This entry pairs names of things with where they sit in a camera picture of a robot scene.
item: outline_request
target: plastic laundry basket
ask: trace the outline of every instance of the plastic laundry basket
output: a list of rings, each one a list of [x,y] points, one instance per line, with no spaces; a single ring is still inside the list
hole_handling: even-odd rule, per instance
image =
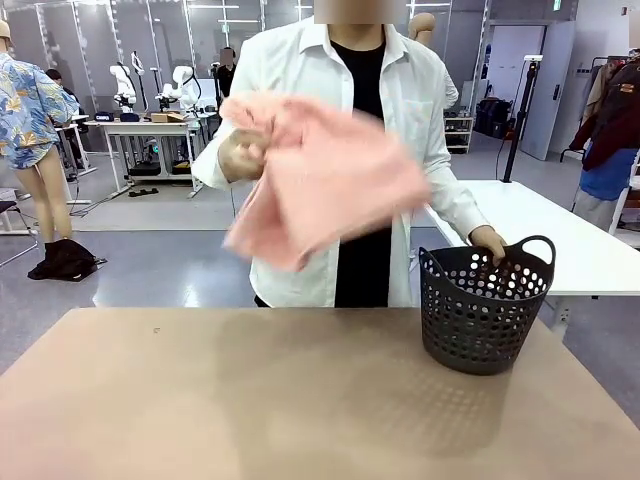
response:
[[[551,264],[523,250],[534,240],[551,247]],[[443,365],[494,375],[518,357],[553,282],[556,248],[535,236],[505,250],[494,267],[482,248],[420,249],[422,341]]]

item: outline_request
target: shirt pocket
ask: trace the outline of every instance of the shirt pocket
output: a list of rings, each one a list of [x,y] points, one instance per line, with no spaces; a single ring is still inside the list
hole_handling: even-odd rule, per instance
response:
[[[403,100],[403,106],[403,139],[416,160],[422,162],[427,153],[433,102]]]

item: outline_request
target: blue floral shirt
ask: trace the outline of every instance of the blue floral shirt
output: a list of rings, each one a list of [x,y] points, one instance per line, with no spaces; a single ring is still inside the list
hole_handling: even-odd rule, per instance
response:
[[[37,66],[0,53],[0,155],[14,169],[34,166],[58,142],[55,123],[79,105]]]

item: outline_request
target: white shirt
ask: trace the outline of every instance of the white shirt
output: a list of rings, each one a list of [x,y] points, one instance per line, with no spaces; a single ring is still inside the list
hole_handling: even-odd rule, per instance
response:
[[[446,109],[453,107],[460,96],[458,89],[456,88],[455,83],[453,83],[453,80],[451,80],[451,75],[449,75],[446,68],[444,70],[444,86],[446,89],[445,96],[447,97],[447,101],[444,104],[444,108]]]
[[[385,127],[401,135],[424,166],[433,193],[431,206],[466,239],[487,225],[471,193],[449,168],[444,136],[445,66],[428,48],[386,27],[380,98]],[[326,25],[313,17],[246,40],[231,95],[272,90],[311,95],[344,111],[353,109],[353,77],[331,47]],[[233,131],[227,120],[193,165],[193,174],[213,188],[229,184],[218,163],[218,148]],[[389,306],[413,306],[409,285],[411,216],[394,219],[391,234]],[[256,294],[273,307],[333,307],[339,243],[312,257],[298,273],[282,272],[254,259],[250,281]]]

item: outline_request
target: pink garment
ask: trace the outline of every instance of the pink garment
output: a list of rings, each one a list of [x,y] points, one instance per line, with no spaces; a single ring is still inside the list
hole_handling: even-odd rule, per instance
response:
[[[263,176],[225,239],[242,256],[300,271],[313,253],[430,198],[418,163],[373,117],[269,93],[228,98],[221,114],[271,137]]]

